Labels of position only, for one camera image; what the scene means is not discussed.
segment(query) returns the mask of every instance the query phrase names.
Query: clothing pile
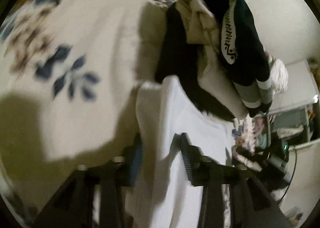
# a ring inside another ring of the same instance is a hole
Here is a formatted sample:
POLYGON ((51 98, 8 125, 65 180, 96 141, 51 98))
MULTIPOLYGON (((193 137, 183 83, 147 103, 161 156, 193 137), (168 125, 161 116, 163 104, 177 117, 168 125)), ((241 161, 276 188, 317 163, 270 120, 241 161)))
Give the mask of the clothing pile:
POLYGON ((270 65, 245 0, 178 0, 155 75, 177 75, 199 110, 225 120, 267 113, 270 65))

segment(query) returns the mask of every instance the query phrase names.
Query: white wall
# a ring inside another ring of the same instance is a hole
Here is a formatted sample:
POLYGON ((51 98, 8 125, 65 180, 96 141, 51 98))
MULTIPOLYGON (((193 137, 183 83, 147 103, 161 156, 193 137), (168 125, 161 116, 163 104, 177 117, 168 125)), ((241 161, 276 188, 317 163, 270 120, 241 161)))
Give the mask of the white wall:
POLYGON ((320 25, 304 0, 247 0, 265 49, 285 64, 320 58, 320 25))

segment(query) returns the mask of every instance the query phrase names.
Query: white cloth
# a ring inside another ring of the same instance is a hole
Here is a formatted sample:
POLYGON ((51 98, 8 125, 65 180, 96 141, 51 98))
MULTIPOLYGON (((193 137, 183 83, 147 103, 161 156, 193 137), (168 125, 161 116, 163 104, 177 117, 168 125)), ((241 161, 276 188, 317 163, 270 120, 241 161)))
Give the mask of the white cloth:
POLYGON ((203 0, 178 0, 176 8, 183 21, 187 43, 204 45, 198 55, 199 86, 217 98, 236 118, 244 119, 248 110, 217 57, 221 26, 215 16, 203 0))
MULTIPOLYGON (((181 154, 170 149, 172 138, 187 132, 193 145, 225 165, 227 154, 231 155, 231 130, 202 115, 175 76, 165 78, 162 86, 144 83, 136 113, 145 157, 140 178, 146 176, 147 182, 137 182, 134 195, 127 197, 127 211, 139 228, 197 227, 202 188, 187 180, 181 154)), ((225 216, 228 227, 230 215, 225 216)))

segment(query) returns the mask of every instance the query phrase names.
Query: black cable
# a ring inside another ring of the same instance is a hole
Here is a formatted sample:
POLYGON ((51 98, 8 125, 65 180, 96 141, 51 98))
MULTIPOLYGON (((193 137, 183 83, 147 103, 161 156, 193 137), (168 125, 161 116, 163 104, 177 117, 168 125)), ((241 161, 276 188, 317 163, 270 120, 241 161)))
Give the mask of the black cable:
POLYGON ((288 185, 288 187, 287 187, 287 190, 284 192, 283 196, 277 201, 277 204, 278 204, 278 205, 281 203, 281 201, 283 200, 284 196, 287 194, 287 191, 288 191, 288 189, 289 189, 289 187, 290 187, 290 185, 291 185, 291 182, 292 182, 292 180, 293 180, 294 173, 295 173, 295 171, 296 171, 298 153, 297 153, 297 150, 296 150, 296 149, 294 149, 294 152, 296 153, 296 159, 295 159, 295 162, 294 162, 294 169, 293 169, 293 172, 292 172, 292 177, 291 177, 291 180, 290 180, 289 185, 288 185))

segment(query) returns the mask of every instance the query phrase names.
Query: white stripe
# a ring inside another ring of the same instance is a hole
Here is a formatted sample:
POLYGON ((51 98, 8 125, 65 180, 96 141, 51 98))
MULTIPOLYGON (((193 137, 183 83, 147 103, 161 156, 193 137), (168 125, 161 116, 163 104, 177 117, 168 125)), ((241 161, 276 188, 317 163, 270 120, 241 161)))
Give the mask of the white stripe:
POLYGON ((272 79, 271 79, 271 77, 269 77, 268 80, 266 80, 264 82, 260 82, 257 80, 257 83, 261 89, 268 90, 272 85, 272 79))
POLYGON ((248 108, 258 108, 261 105, 261 101, 260 99, 256 102, 250 103, 250 102, 246 102, 244 100, 242 100, 242 102, 244 103, 244 105, 248 108))

